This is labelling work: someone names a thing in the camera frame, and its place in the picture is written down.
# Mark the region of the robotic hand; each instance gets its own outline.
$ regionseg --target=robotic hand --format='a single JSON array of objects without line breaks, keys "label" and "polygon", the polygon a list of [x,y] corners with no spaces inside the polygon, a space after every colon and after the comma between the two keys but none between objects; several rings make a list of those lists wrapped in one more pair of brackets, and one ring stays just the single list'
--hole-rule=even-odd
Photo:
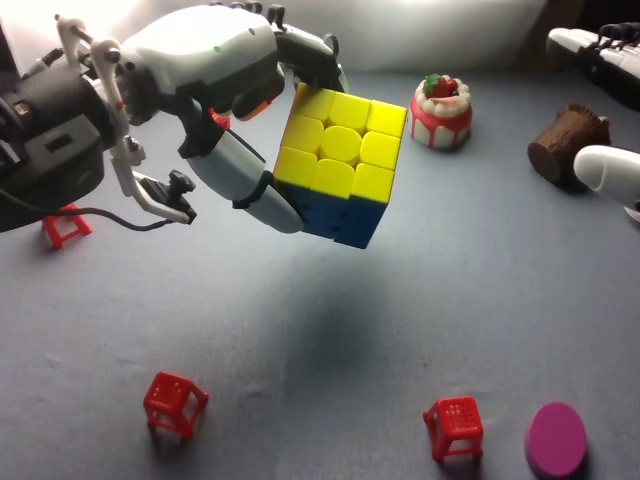
[{"label": "robotic hand", "polygon": [[[558,28],[547,51],[562,65],[578,68],[612,98],[640,111],[640,23],[605,25],[599,33]],[[578,179],[624,205],[640,221],[640,154],[607,146],[583,148],[574,160]]]},{"label": "robotic hand", "polygon": [[251,119],[283,91],[283,69],[310,85],[348,86],[334,36],[284,24],[278,5],[261,13],[258,2],[186,8],[122,44],[92,39],[81,20],[57,16],[67,64],[51,66],[62,53],[56,49],[0,97],[0,231],[60,213],[95,189],[105,150],[124,195],[167,219],[160,224],[190,224],[196,213],[184,194],[195,185],[186,175],[174,170],[165,185],[132,169],[145,154],[129,125],[160,111],[180,119],[186,138],[178,152],[211,189],[280,232],[301,230],[262,157],[210,111]]}]

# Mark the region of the yellow square tile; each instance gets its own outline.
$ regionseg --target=yellow square tile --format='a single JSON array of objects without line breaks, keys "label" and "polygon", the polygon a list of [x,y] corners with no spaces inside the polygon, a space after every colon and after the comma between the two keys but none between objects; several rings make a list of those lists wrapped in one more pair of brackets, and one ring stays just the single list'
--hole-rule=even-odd
[{"label": "yellow square tile", "polygon": [[376,167],[395,170],[400,139],[378,132],[368,132],[362,139],[360,161]]},{"label": "yellow square tile", "polygon": [[316,165],[311,190],[332,197],[348,199],[355,172],[343,162],[323,159]]},{"label": "yellow square tile", "polygon": [[354,167],[358,162],[362,137],[350,128],[334,125],[325,130],[320,143],[320,158],[338,160]]},{"label": "yellow square tile", "polygon": [[389,103],[371,100],[371,111],[367,120],[367,131],[402,137],[407,109]]},{"label": "yellow square tile", "polygon": [[371,100],[336,92],[329,112],[329,125],[353,128],[364,135],[370,108]]},{"label": "yellow square tile", "polygon": [[312,153],[282,147],[273,169],[273,176],[277,182],[310,188],[317,163],[318,158]]},{"label": "yellow square tile", "polygon": [[296,91],[293,113],[315,118],[326,125],[335,93],[333,90],[310,87],[306,83],[300,83]]},{"label": "yellow square tile", "polygon": [[351,195],[386,205],[391,199],[393,177],[391,170],[361,163],[356,167]]},{"label": "yellow square tile", "polygon": [[282,136],[281,145],[316,154],[320,149],[323,135],[324,125],[320,120],[292,115]]}]

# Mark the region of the red toy stool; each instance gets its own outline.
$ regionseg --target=red toy stool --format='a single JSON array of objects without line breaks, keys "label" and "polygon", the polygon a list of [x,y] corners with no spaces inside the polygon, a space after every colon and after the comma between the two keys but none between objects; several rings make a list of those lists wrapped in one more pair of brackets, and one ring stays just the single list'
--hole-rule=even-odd
[{"label": "red toy stool", "polygon": [[[431,452],[436,462],[449,455],[472,454],[482,456],[482,420],[473,397],[443,398],[424,412],[424,421],[429,429]],[[466,445],[458,447],[453,442]]]},{"label": "red toy stool", "polygon": [[[78,207],[76,207],[72,203],[70,205],[67,205],[66,207],[62,207],[60,210],[77,210],[77,209]],[[60,235],[60,232],[56,228],[56,221],[58,221],[60,218],[63,218],[63,219],[66,218],[71,220],[73,223],[75,223],[76,229],[71,233],[67,233],[66,235]],[[47,235],[51,240],[51,245],[55,250],[60,250],[64,245],[64,242],[72,239],[77,235],[89,235],[91,232],[93,232],[91,227],[87,224],[87,222],[85,222],[82,219],[80,215],[73,216],[73,217],[56,217],[56,216],[45,217],[42,219],[42,229],[45,232],[47,232]]]},{"label": "red toy stool", "polygon": [[[187,418],[184,408],[192,393],[197,404],[191,418]],[[166,428],[180,434],[182,439],[188,440],[193,436],[196,418],[208,401],[209,394],[196,387],[188,378],[160,372],[156,374],[144,397],[147,425],[151,429]]]}]

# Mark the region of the brown toy tree stump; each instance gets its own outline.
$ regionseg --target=brown toy tree stump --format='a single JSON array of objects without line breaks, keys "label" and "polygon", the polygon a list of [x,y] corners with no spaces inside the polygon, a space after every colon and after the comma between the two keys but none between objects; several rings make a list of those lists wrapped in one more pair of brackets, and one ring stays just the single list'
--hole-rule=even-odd
[{"label": "brown toy tree stump", "polygon": [[555,184],[574,181],[573,160],[589,145],[611,145],[609,120],[582,105],[568,105],[529,145],[527,154],[536,172]]}]

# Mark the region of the black cable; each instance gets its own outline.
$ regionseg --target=black cable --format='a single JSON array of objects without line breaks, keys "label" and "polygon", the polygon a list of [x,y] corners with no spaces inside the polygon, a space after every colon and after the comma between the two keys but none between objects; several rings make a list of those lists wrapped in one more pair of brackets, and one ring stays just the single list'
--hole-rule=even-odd
[{"label": "black cable", "polygon": [[31,205],[30,203],[20,200],[18,197],[14,197],[13,195],[11,195],[9,192],[7,192],[2,188],[0,188],[0,197],[6,198],[11,203],[21,208],[24,208],[25,210],[44,213],[52,217],[75,217],[78,215],[99,215],[101,217],[108,218],[109,220],[113,220],[117,224],[122,225],[123,227],[128,228],[129,230],[133,230],[135,232],[148,232],[150,230],[155,230],[157,228],[164,227],[165,225],[168,225],[170,223],[174,223],[171,220],[162,220],[160,222],[151,223],[149,225],[134,225],[133,223],[129,223],[126,220],[120,218],[115,213],[111,213],[107,210],[102,210],[101,208],[87,207],[87,208],[76,208],[74,210],[55,210],[55,209],[37,207],[35,205]]}]

